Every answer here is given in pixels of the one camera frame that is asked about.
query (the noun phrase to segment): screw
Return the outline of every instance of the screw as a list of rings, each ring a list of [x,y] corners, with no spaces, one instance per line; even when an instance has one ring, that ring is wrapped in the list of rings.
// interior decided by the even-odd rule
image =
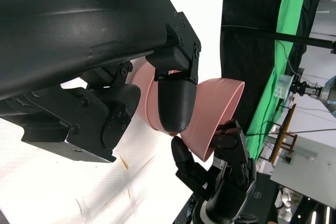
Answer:
[[[89,99],[84,98],[83,100],[81,100],[80,104],[81,104],[83,107],[87,107],[87,106],[89,106],[90,101],[89,101]]]
[[[71,126],[70,131],[72,132],[72,134],[78,134],[79,133],[79,125],[75,124],[73,126]]]
[[[124,77],[127,76],[127,69],[126,68],[122,68],[120,72],[121,72],[122,76],[124,76]]]
[[[198,48],[196,48],[195,49],[195,57],[196,57],[196,59],[198,59],[199,56],[200,56],[199,50],[198,50]]]

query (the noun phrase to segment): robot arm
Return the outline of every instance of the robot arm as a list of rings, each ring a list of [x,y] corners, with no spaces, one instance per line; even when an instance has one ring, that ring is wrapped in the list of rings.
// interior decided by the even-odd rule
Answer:
[[[206,223],[205,218],[213,223],[232,223],[242,213],[247,200],[256,185],[255,161],[249,158],[244,134],[236,120],[220,125],[212,139],[215,149],[214,159],[224,160],[226,166],[215,167],[209,171],[194,161],[182,139],[172,140],[173,157],[178,168],[176,176],[206,204],[205,213],[201,206],[196,207],[193,215],[195,223]]]
[[[129,61],[144,56],[156,68],[163,127],[188,126],[201,43],[170,0],[0,0],[0,9],[0,117],[24,128],[22,141],[113,162],[140,99],[125,84]],[[75,77],[87,88],[61,88]]]

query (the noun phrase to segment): cable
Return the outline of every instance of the cable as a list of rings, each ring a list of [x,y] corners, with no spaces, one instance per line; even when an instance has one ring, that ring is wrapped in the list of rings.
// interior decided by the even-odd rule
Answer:
[[[322,130],[312,130],[312,131],[296,131],[296,132],[282,132],[282,134],[297,134],[297,133],[309,133],[309,132],[322,132],[322,131],[336,131],[336,129],[322,129]],[[266,133],[266,134],[246,134],[245,136],[255,136],[255,135],[276,135],[277,133]]]
[[[297,109],[302,109],[302,110],[316,110],[316,111],[322,111],[322,112],[330,113],[329,110],[310,109],[310,108],[303,108],[303,107],[299,107],[299,106],[296,106],[296,108]]]
[[[307,80],[306,78],[302,77],[302,75],[300,75],[300,74],[298,74],[298,73],[296,73],[296,72],[294,71],[294,69],[293,69],[293,67],[292,67],[292,64],[290,63],[290,60],[289,60],[289,58],[288,58],[288,55],[286,54],[286,48],[285,48],[285,46],[283,45],[283,43],[281,42],[281,40],[277,40],[277,41],[282,45],[282,47],[283,47],[283,49],[284,49],[284,54],[285,54],[285,56],[286,56],[286,59],[287,59],[287,61],[288,61],[288,65],[289,65],[290,69],[292,70],[292,72],[293,72],[295,75],[297,75],[298,77],[300,77],[301,79],[303,79],[303,80],[305,80],[305,81],[308,81],[310,84],[312,84],[312,85],[314,85],[314,86],[317,86],[317,87],[321,87],[320,85],[317,85],[317,84],[315,84],[315,83],[312,83],[310,80]]]
[[[328,78],[319,77],[319,76],[315,76],[315,75],[313,75],[313,74],[308,74],[308,73],[303,73],[302,75],[305,75],[305,76],[312,76],[312,77],[319,78],[319,79],[322,79],[322,80],[327,80],[327,81],[330,80],[330,79],[328,79]]]

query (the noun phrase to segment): white surface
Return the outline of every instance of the white surface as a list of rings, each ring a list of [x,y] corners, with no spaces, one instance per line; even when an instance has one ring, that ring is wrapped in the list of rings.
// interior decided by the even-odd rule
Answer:
[[[313,161],[294,152],[290,164],[279,159],[271,180],[310,197],[322,204],[336,207],[336,148],[298,137],[295,146],[317,152]]]
[[[223,0],[171,1],[202,42],[200,81],[219,77]],[[20,127],[0,121],[0,208],[11,224],[171,224],[191,195],[175,177],[171,138],[137,116],[113,164],[74,162],[22,143],[22,134]]]

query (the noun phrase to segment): white table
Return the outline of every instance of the white table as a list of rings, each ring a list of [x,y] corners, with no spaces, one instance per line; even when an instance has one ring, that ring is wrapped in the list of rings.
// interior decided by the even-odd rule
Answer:
[[[223,0],[171,1],[201,40],[200,82],[220,77]],[[192,193],[175,177],[171,137],[137,115],[112,164],[74,162],[22,143],[22,135],[20,127],[0,121],[0,208],[11,224],[171,224]]]

